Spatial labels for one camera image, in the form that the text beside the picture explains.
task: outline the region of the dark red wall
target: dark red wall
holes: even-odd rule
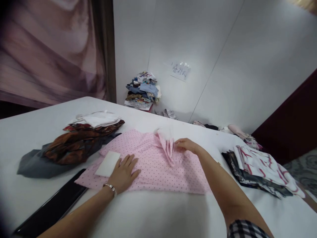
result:
[[[317,70],[252,136],[282,165],[317,147]]]

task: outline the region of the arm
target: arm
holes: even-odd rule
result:
[[[138,159],[133,160],[133,158],[134,155],[127,155],[121,164],[121,159],[119,159],[112,175],[109,177],[108,184],[113,185],[118,194],[127,190],[140,173],[140,170],[137,170],[131,174],[138,161]],[[113,196],[114,193],[110,187],[103,187],[96,195],[39,237],[87,237],[89,230],[102,211],[112,201]]]
[[[200,160],[209,186],[224,215],[227,229],[237,219],[245,219],[262,228],[270,237],[270,229],[262,216],[232,177],[201,146],[185,138],[176,141],[178,148],[190,150]]]

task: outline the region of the floor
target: floor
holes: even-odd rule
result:
[[[284,167],[317,197],[317,148],[285,164]]]

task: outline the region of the hand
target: hand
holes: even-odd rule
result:
[[[135,171],[133,174],[132,170],[135,164],[138,162],[138,159],[133,159],[133,155],[127,155],[124,160],[121,162],[121,158],[117,161],[116,166],[108,179],[108,184],[111,184],[117,194],[120,194],[127,190],[132,182],[137,178],[141,170]]]
[[[177,148],[189,150],[193,152],[194,154],[197,154],[199,148],[201,148],[198,144],[196,144],[195,142],[191,141],[188,138],[178,139],[175,142],[175,145]]]

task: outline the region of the paper sign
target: paper sign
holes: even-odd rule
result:
[[[191,69],[187,63],[181,62],[180,60],[170,59],[164,64],[170,68],[171,76],[186,82],[187,75]]]
[[[119,158],[119,153],[109,151],[106,157],[104,158],[103,162],[99,165],[99,168],[95,172],[95,175],[110,177]]]

